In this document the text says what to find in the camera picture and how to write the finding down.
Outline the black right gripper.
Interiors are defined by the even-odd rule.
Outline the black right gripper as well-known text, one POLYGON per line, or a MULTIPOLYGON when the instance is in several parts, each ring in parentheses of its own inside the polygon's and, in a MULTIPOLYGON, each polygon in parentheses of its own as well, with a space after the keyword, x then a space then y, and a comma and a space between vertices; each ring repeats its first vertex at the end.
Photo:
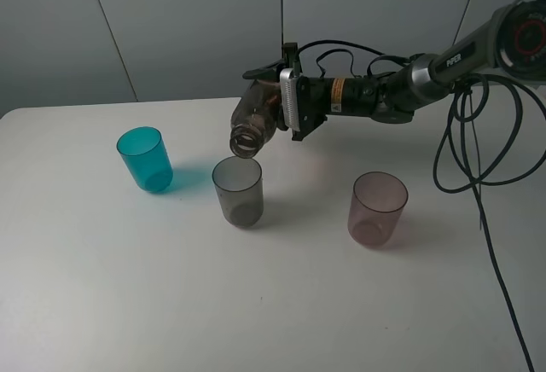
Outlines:
MULTIPOLYGON (((242 78, 278 82, 285 61, 245 71, 242 78)), ((380 82, 377 78, 308 78, 305 92, 305 125, 301 134, 292 132, 292 139, 303 141, 321 126, 329 115, 370 118, 380 102, 380 82)))

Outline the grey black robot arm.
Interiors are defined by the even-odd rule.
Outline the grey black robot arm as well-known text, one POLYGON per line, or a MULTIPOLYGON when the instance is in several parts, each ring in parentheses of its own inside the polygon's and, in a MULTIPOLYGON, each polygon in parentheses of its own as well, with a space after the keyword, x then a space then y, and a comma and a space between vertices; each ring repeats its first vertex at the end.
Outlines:
POLYGON ((388 124, 412 120, 415 110, 448 96, 456 83, 484 68, 512 78, 545 80, 545 0, 515 0, 499 8, 476 31, 441 55, 384 55, 401 68, 394 73, 349 78, 304 76, 297 44, 283 57, 244 73, 250 86, 231 116, 230 141, 257 153, 276 131, 301 141, 330 114, 371 118, 388 124))

